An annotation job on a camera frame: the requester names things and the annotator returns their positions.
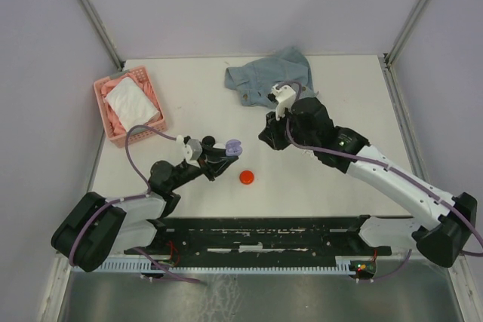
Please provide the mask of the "purple earbud case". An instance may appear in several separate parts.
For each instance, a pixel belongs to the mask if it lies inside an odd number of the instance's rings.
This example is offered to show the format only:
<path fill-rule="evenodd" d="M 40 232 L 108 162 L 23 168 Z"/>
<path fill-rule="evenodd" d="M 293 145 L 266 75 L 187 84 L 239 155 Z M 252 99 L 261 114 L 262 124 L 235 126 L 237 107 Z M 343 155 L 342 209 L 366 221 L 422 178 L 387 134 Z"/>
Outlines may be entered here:
<path fill-rule="evenodd" d="M 242 154 L 242 143 L 239 140 L 229 140 L 225 145 L 225 154 L 227 157 L 238 157 Z"/>

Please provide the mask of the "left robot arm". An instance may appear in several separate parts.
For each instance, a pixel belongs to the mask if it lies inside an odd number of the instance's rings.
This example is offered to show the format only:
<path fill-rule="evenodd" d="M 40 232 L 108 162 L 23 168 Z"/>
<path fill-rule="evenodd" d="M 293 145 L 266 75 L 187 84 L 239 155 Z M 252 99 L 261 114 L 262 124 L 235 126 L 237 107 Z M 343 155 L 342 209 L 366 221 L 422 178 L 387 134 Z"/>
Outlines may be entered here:
<path fill-rule="evenodd" d="M 189 140 L 179 164 L 157 161 L 151 166 L 143 194 L 108 200 L 96 192 L 86 193 L 54 232 L 51 246 L 70 265 L 86 272 L 135 247 L 158 254 L 167 245 L 166 234 L 159 231 L 161 220 L 180 200 L 176 190 L 200 176 L 214 181 L 241 154 L 238 140 L 213 146 Z"/>

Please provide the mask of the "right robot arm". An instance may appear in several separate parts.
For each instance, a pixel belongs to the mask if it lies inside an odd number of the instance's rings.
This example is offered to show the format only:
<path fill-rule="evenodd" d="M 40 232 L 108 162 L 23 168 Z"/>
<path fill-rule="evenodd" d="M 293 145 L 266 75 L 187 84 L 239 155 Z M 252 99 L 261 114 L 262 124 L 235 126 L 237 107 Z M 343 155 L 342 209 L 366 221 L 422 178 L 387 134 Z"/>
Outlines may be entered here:
<path fill-rule="evenodd" d="M 266 115 L 259 140 L 274 150 L 311 151 L 324 165 L 367 183 L 409 212 L 408 218 L 367 217 L 346 236 L 349 251 L 363 255 L 372 247 L 396 247 L 417 250 L 444 268 L 454 264 L 475 232 L 473 196 L 452 195 L 403 170 L 361 134 L 334 125 L 315 97 L 268 99 L 275 109 Z"/>

